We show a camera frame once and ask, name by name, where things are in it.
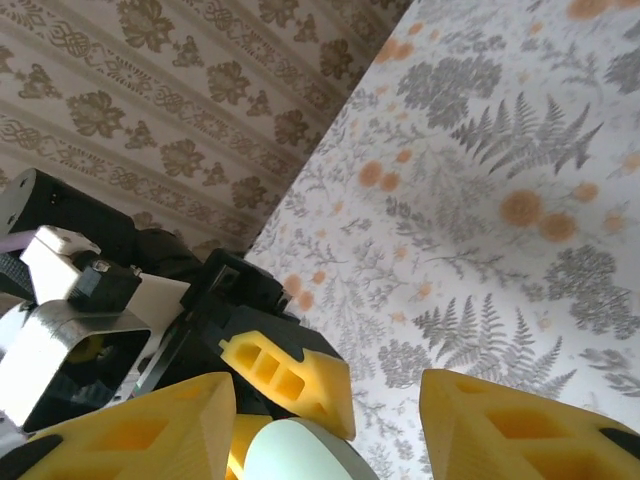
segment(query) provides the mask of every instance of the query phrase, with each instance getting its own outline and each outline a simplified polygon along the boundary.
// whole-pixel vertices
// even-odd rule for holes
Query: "white robot part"
[[[14,306],[0,319],[0,360],[9,350],[29,316],[25,303]]]
[[[277,420],[254,437],[244,480],[379,480],[344,440],[302,418]]]
[[[100,253],[100,248],[80,233],[46,225],[37,230],[20,259],[29,267],[39,305],[69,298],[81,274],[69,256],[85,250]]]

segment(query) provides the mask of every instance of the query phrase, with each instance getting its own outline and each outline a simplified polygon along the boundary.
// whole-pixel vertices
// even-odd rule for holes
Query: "fern pattern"
[[[580,356],[589,361],[591,368],[602,373],[609,388],[625,397],[640,398],[640,376],[634,373],[630,353],[614,349],[587,348]]]
[[[567,123],[562,108],[549,95],[546,115],[540,120],[521,92],[512,113],[506,100],[502,100],[495,119],[487,107],[480,120],[471,119],[451,137],[467,152],[473,150],[473,158],[480,164],[495,160],[489,173],[509,167],[507,178],[512,178],[532,168],[553,165],[557,175],[571,160],[580,169],[590,158],[589,144],[603,125],[581,134],[590,108],[588,103],[578,117]]]
[[[560,396],[576,373],[574,369],[553,375],[561,336],[549,351],[536,355],[531,348],[533,333],[519,310],[516,330],[509,337],[491,294],[485,296],[479,312],[471,296],[461,314],[456,303],[456,298],[451,299],[444,314],[436,307],[412,320],[422,331],[434,365],[547,398]]]
[[[349,364],[380,478],[432,474],[427,368],[640,429],[640,9],[622,3],[578,21],[571,0],[414,0],[249,254]]]

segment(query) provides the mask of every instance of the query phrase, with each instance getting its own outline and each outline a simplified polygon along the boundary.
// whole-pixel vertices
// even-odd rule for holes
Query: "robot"
[[[28,170],[0,197],[0,287],[24,299],[0,320],[0,479],[377,479],[348,443],[348,365],[285,313],[282,285],[241,256],[218,249],[201,263],[171,233],[138,231],[121,212]],[[496,446],[490,458],[515,445],[500,444],[499,422],[500,435],[476,441],[492,431],[482,421],[490,412],[473,413],[465,395],[529,402],[543,416],[549,403],[560,407],[434,372],[425,372],[420,413],[438,480],[559,478],[501,457],[490,477],[473,471],[477,462],[443,467],[474,448]],[[562,408],[573,413],[560,410],[554,422],[576,419],[562,431],[591,422],[618,432],[587,442],[618,459],[602,467],[607,476],[640,478],[628,476],[640,472],[635,432]],[[443,427],[445,410],[460,421]],[[456,425],[468,435],[443,445]],[[508,476],[514,468],[525,473]]]

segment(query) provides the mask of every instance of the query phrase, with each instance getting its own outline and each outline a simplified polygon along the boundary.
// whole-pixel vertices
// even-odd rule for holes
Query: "orange flower pattern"
[[[382,177],[382,164],[372,160],[362,167],[358,174],[358,180],[363,187],[373,187]]]
[[[318,270],[313,274],[313,278],[311,280],[316,285],[320,285],[322,282],[324,282],[325,278],[327,278],[327,274],[323,270]]]
[[[397,173],[387,173],[380,180],[380,188],[385,192],[393,192],[400,183],[400,175]]]
[[[563,243],[573,238],[578,226],[575,219],[566,213],[551,213],[540,221],[539,229],[544,239]]]
[[[411,160],[412,154],[413,152],[411,150],[404,149],[400,153],[398,153],[398,156],[396,157],[396,162],[407,163],[409,160]]]
[[[393,52],[394,60],[405,60],[409,58],[409,56],[413,53],[414,47],[413,44],[407,42],[398,46],[398,48]]]
[[[389,61],[397,48],[398,41],[394,37],[390,37],[374,59],[373,63],[382,64]]]
[[[573,197],[582,203],[589,203],[598,196],[600,189],[598,185],[590,182],[583,182],[573,189]]]
[[[613,6],[612,0],[573,0],[567,14],[575,20],[590,20]]]
[[[413,25],[411,25],[411,28],[409,28],[409,35],[415,35],[416,33],[420,32],[423,27],[424,23],[422,22],[414,23]]]
[[[542,213],[542,199],[532,190],[512,192],[500,204],[500,217],[514,227],[535,225]]]
[[[295,297],[302,290],[302,279],[299,275],[292,273],[284,280],[283,286],[289,295]]]
[[[298,305],[300,305],[300,310],[303,312],[308,312],[313,307],[313,293],[308,290],[304,290],[300,293],[298,297]]]

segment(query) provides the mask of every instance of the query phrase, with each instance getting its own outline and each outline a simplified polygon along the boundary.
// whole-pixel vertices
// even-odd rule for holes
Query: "brown floral motif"
[[[178,58],[171,62],[174,67],[190,67],[192,65],[204,67],[204,62],[200,58],[200,50],[191,35],[187,35],[187,40],[183,45],[174,43],[173,49],[178,52]]]
[[[60,163],[62,165],[66,165],[67,167],[82,172],[85,175],[97,177],[107,171],[105,161],[102,158],[78,148],[68,146],[64,154],[62,154],[60,150],[58,153],[61,154],[60,156],[62,158]]]
[[[44,71],[42,65],[34,63],[28,75],[16,72],[15,77],[16,80],[23,82],[22,90],[18,92],[20,98],[62,98],[62,94],[53,85],[51,77]]]
[[[590,20],[611,6],[611,0],[573,0],[569,4],[567,15],[574,20]]]
[[[36,150],[42,145],[43,137],[35,128],[26,127],[17,120],[6,120],[0,128],[0,140],[16,143],[25,150]]]
[[[222,140],[229,136],[229,126],[204,110],[193,115],[193,125],[214,140]]]
[[[303,77],[302,73],[287,59],[278,62],[274,73],[287,85],[294,85]]]
[[[553,243],[570,240],[577,230],[575,219],[566,213],[550,213],[540,220],[540,235]]]
[[[220,162],[214,163],[212,168],[205,168],[204,174],[207,176],[205,181],[202,182],[202,185],[205,187],[229,183],[229,179],[224,172],[224,167]]]
[[[355,72],[349,72],[349,77],[351,78],[351,80],[349,80],[349,83],[347,83],[347,90],[349,92],[355,90],[355,88],[360,83],[360,80],[362,80],[362,77],[364,77],[365,73],[366,70],[362,65],[360,65],[358,67],[358,70],[356,70]]]
[[[287,22],[294,19],[294,11],[298,6],[298,0],[260,0],[258,4],[262,21],[275,21],[280,28],[285,28]]]
[[[136,128],[127,127],[124,133],[129,135],[129,141],[125,143],[124,148],[129,150],[144,148],[144,147],[157,147],[158,144],[151,136],[151,131],[147,124],[140,120]]]
[[[275,118],[275,135],[278,143],[290,143],[297,146],[298,142],[309,130],[309,124],[304,121],[300,110],[289,110],[280,113]]]
[[[167,175],[177,177],[182,174],[185,177],[193,177],[196,170],[200,170],[200,162],[204,155],[196,151],[193,140],[185,138],[177,142],[160,147],[162,163]]]
[[[13,58],[13,53],[4,45],[0,45],[0,73],[11,73],[7,60]]]
[[[113,138],[113,132],[122,130],[120,119],[124,112],[111,106],[111,96],[102,90],[70,97],[67,106],[78,133],[86,137],[96,132],[105,138]]]
[[[131,216],[131,219],[137,229],[162,228],[162,224],[160,222],[156,222],[153,219],[153,214],[150,212],[135,213]]]
[[[0,168],[0,188],[4,188],[9,185],[9,177],[4,173],[4,170]]]
[[[312,14],[308,14],[307,19],[304,22],[297,20],[296,25],[298,26],[298,33],[293,37],[294,41],[301,43],[319,42],[318,34],[316,33],[316,21]]]
[[[363,187],[373,187],[382,177],[382,164],[372,160],[365,164],[358,174],[358,181]]]
[[[129,0],[118,4],[120,24],[126,41],[134,48],[147,45],[152,52],[171,43],[169,32],[175,27],[162,16],[162,4],[158,0]]]
[[[138,183],[145,183],[148,180],[145,177],[140,177]],[[151,199],[154,202],[165,205],[173,210],[179,210],[184,208],[187,204],[185,196],[181,193],[174,192],[164,185],[156,184],[153,188],[149,189]]]
[[[244,48],[260,63],[271,63],[274,61],[273,47],[265,42],[257,33],[249,32],[242,35]]]
[[[222,242],[220,242],[220,240],[218,240],[217,238],[212,238],[211,240],[207,240],[206,242],[202,242],[194,246],[191,251],[198,258],[198,260],[204,262],[207,258],[209,258],[209,255],[211,255],[212,251],[220,247],[222,247]]]
[[[322,134],[320,132],[316,132],[313,137],[307,138],[307,146],[304,149],[304,153],[306,153],[307,155],[311,155],[321,140]]]
[[[260,90],[257,97],[249,97],[248,100],[251,102],[251,108],[247,110],[247,115],[249,117],[272,115],[269,99],[267,98],[267,92],[264,90]]]
[[[18,25],[33,30],[35,25],[44,25],[42,7],[31,0],[19,0],[0,3],[0,14],[6,15]]]
[[[382,8],[383,10],[388,10],[389,6],[394,2],[394,0],[370,0],[370,1],[371,1],[371,5],[380,4],[380,8]]]
[[[349,71],[353,56],[344,38],[323,43],[320,47],[320,71],[323,75],[334,76],[338,80]]]
[[[231,185],[231,195],[236,208],[252,208],[264,202],[267,189],[260,185],[258,177],[247,177]]]
[[[231,105],[237,105],[238,100],[247,96],[246,90],[251,82],[242,75],[242,67],[235,60],[209,67],[207,75],[209,92],[216,102],[226,100]]]
[[[118,57],[115,61],[107,62],[105,65],[109,68],[107,77],[113,78],[120,85],[137,93],[151,90],[151,76],[131,62]]]
[[[542,200],[532,190],[516,190],[500,204],[500,217],[514,227],[530,227],[542,216]]]
[[[37,25],[39,27],[42,27],[46,24],[47,22],[43,21],[42,23],[39,23]],[[89,57],[89,53],[94,47],[96,47],[96,45],[102,47],[102,45],[100,45],[99,43],[92,44],[91,40],[89,40],[89,37],[86,34],[75,30],[71,27],[71,25],[69,25],[68,22],[65,22],[64,20],[57,20],[54,24],[52,24],[47,37],[52,45],[66,50],[69,55],[75,58],[87,58]]]
[[[582,182],[571,192],[573,198],[582,203],[589,203],[598,196],[598,185],[590,182]]]

